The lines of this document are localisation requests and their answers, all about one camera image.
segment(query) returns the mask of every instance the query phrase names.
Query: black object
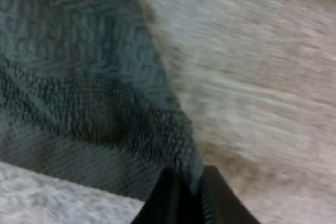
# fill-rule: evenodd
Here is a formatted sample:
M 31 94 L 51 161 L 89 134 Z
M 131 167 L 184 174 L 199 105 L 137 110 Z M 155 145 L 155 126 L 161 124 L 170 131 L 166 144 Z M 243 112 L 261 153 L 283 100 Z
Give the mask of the black object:
M 193 196 L 174 170 L 164 170 L 132 224 L 259 224 L 216 167 L 205 167 L 199 188 Z

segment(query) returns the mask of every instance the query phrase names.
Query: light gray surface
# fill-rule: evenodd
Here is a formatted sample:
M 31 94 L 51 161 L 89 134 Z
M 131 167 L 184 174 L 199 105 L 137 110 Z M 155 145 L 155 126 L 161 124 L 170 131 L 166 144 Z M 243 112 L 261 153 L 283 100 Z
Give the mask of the light gray surface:
M 261 223 L 336 223 L 336 0 L 146 1 L 202 155 Z
M 142 205 L 0 163 L 1 224 L 129 224 Z

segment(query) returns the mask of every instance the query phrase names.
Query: floor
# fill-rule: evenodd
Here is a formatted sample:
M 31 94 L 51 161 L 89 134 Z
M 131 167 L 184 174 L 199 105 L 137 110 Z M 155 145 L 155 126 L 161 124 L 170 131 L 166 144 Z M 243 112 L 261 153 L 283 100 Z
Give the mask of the floor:
M 335 223 L 336 0 L 141 0 L 204 159 L 262 223 Z

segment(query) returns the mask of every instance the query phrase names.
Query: cloth fold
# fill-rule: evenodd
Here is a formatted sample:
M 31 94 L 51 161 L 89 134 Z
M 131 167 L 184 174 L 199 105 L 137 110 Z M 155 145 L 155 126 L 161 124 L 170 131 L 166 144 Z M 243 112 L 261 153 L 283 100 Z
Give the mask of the cloth fold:
M 0 159 L 145 200 L 203 171 L 137 0 L 0 0 Z

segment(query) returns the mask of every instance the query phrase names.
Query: gray towel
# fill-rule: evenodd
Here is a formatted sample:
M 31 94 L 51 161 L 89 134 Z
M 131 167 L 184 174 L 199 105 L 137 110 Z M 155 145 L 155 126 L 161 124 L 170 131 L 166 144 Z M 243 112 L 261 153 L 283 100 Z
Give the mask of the gray towel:
M 146 199 L 202 174 L 136 0 L 0 0 L 0 159 Z

